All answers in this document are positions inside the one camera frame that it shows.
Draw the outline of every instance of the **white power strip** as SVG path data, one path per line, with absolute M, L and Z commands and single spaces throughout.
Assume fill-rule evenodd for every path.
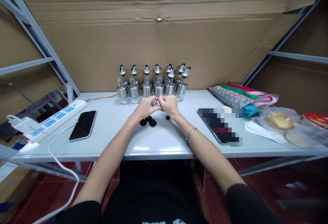
M 76 115 L 78 112 L 83 110 L 86 106 L 88 106 L 88 103 L 86 101 L 75 100 L 70 105 L 63 108 L 61 111 L 49 117 L 45 121 L 41 122 L 40 127 L 38 127 L 37 129 L 45 133 L 52 133 L 57 128 L 59 128 L 62 124 L 64 124 L 74 115 Z M 31 133 L 24 133 L 23 135 L 29 139 L 28 141 L 29 143 L 38 143 L 42 139 L 48 136 L 47 134 L 38 131 L 34 131 Z

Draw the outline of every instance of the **hand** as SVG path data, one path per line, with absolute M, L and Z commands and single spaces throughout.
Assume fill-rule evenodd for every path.
M 160 95 L 158 102 L 165 113 L 172 117 L 172 119 L 180 113 L 178 110 L 178 99 L 176 96 L 171 95 L 163 97 L 163 95 Z
M 156 102 L 157 97 L 151 96 L 151 97 L 144 97 L 141 99 L 139 105 L 132 113 L 132 117 L 134 117 L 138 122 L 142 119 L 150 116 L 155 111 L 161 110 L 162 108 L 160 106 L 153 107 L 157 104 Z

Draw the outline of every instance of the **tile floor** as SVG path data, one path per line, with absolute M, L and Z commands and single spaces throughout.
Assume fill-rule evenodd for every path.
M 228 160 L 236 170 L 240 170 L 270 159 L 272 158 L 229 158 Z M 82 174 L 89 175 L 92 165 L 93 162 L 82 162 Z M 65 163 L 65 166 L 75 169 L 75 163 L 73 162 L 67 162 Z M 293 195 L 293 192 L 281 191 L 281 189 L 284 188 L 279 188 L 279 185 L 284 186 L 286 183 L 300 181 L 305 178 L 320 178 L 321 180 L 325 178 L 327 180 L 326 182 L 328 182 L 326 174 L 323 175 L 321 172 L 301 173 L 291 167 L 283 167 L 243 177 L 246 184 L 258 194 L 263 202 L 268 205 L 283 223 L 319 223 L 307 216 L 283 210 L 276 201 L 277 198 Z M 110 195 L 119 184 L 118 179 L 119 171 L 117 170 L 107 190 L 103 210 Z M 47 213 L 61 207 L 67 202 L 74 185 L 74 181 L 43 173 L 31 189 L 26 200 L 23 202 L 15 216 L 10 220 L 9 224 L 30 224 Z M 74 199 L 82 186 L 82 183 L 78 184 Z M 209 208 L 211 223 L 231 223 L 215 183 L 207 171 L 205 178 L 205 198 Z

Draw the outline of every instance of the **silver bracelet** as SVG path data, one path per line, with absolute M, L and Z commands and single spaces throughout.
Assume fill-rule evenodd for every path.
M 190 135 L 192 135 L 192 133 L 193 133 L 195 130 L 197 130 L 197 128 L 194 128 L 194 129 L 191 131 L 191 133 L 189 133 L 189 135 L 186 137 L 186 140 L 190 137 Z

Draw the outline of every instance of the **smartphone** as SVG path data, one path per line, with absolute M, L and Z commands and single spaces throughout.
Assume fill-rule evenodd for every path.
M 96 113 L 96 111 L 89 111 L 80 115 L 78 122 L 76 123 L 74 130 L 69 137 L 71 142 L 87 139 L 91 136 L 93 124 L 95 123 Z
M 231 131 L 231 128 L 223 119 L 218 118 L 217 109 L 198 109 L 198 114 L 221 145 L 227 145 L 229 142 L 239 142 L 236 133 Z

